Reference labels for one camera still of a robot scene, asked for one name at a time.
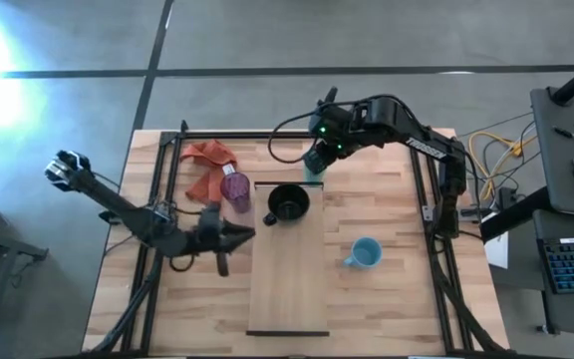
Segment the black table frame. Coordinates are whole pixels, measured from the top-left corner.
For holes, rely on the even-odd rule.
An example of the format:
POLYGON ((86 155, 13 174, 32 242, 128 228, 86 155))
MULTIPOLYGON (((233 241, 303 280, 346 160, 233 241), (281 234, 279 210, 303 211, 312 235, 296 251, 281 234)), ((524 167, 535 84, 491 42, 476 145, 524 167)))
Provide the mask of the black table frame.
MULTIPOLYGON (((147 202, 161 134, 173 130, 136 131, 124 170, 121 194, 136 204, 147 202)), ((268 135, 250 131, 189 131, 183 147, 219 139, 237 156, 239 168, 252 181, 302 180, 301 165, 284 165, 269 156, 268 135)), ((144 303, 133 329, 137 354, 194 358, 198 356, 406 356, 441 355, 444 345, 421 205, 409 150, 388 145, 370 148, 331 166, 323 177, 328 337, 247 336, 251 244, 229 256, 230 275, 220 277, 212 254, 198 257, 185 273, 163 265, 147 353, 142 349, 144 303), (351 244, 371 236, 383 246, 380 265, 356 270, 343 265, 351 244)), ((495 342, 508 340, 482 242, 463 235, 452 244, 463 297, 495 342)), ((132 240, 103 259, 82 351, 97 346, 125 310, 137 281, 139 245, 132 240)))

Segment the white paper sheet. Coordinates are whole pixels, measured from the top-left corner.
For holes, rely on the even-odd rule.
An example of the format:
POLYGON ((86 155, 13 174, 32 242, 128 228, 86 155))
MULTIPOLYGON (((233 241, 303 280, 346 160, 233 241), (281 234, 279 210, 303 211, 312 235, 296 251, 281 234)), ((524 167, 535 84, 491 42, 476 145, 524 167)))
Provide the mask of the white paper sheet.
POLYGON ((489 265, 507 269, 508 268, 508 232, 489 239, 484 244, 484 251, 489 265))

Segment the light blue mug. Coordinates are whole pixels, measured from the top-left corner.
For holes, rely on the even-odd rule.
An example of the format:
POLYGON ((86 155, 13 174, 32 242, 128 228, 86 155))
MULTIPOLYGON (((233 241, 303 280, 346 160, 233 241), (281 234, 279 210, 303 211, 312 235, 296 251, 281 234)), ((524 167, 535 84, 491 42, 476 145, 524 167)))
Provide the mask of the light blue mug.
POLYGON ((381 244, 371 237, 361 237, 351 246, 350 254, 343 260, 345 266, 368 269, 377 266, 383 255, 381 244))

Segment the black mug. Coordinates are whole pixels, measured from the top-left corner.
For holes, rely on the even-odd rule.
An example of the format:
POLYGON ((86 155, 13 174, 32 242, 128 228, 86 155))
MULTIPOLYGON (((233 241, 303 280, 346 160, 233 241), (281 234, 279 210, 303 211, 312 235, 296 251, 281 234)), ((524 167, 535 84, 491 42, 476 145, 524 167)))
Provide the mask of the black mug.
POLYGON ((271 190, 267 204, 269 212, 263 217, 263 223, 271 226, 303 217, 310 207, 310 198, 301 186, 283 183, 271 190))

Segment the orange cloth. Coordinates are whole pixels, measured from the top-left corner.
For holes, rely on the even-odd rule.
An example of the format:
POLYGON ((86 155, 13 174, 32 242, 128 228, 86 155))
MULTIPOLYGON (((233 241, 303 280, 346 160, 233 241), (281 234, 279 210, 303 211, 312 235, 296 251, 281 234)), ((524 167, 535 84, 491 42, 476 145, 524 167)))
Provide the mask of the orange cloth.
POLYGON ((206 172, 186 192, 186 196, 204 204, 221 203, 220 184, 224 177, 237 170, 237 157, 234 152, 216 139, 199 144, 190 144, 185 148, 179 160, 193 160, 197 166, 206 168, 206 172))

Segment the purple faceted plastic tumbler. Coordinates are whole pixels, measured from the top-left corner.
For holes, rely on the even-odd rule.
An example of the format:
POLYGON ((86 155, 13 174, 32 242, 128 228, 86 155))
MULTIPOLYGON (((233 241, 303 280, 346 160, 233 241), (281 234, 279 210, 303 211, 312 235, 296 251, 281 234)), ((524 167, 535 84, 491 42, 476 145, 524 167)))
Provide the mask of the purple faceted plastic tumbler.
POLYGON ((250 210, 250 181, 245 174, 225 175, 220 184, 220 191, 236 212, 244 213, 250 210))

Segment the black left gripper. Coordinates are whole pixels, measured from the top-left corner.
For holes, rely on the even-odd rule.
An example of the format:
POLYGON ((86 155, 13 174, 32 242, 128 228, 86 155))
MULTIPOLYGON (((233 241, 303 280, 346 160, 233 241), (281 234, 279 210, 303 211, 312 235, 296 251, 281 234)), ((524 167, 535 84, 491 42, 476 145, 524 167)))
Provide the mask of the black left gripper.
POLYGON ((229 275, 226 251, 234 251, 255 236, 255 228, 220 220, 220 204, 211 202, 201 212, 189 249, 192 256, 213 252, 216 267, 221 277, 229 275))

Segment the black power adapter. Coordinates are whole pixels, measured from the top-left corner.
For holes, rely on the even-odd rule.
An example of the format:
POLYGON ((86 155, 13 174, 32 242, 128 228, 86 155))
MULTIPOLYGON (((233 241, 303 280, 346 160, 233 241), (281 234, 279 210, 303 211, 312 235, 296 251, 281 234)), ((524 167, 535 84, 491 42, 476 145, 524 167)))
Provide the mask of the black power adapter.
POLYGON ((517 192, 514 188, 502 186, 496 193, 496 207, 503 211, 517 203, 517 192))

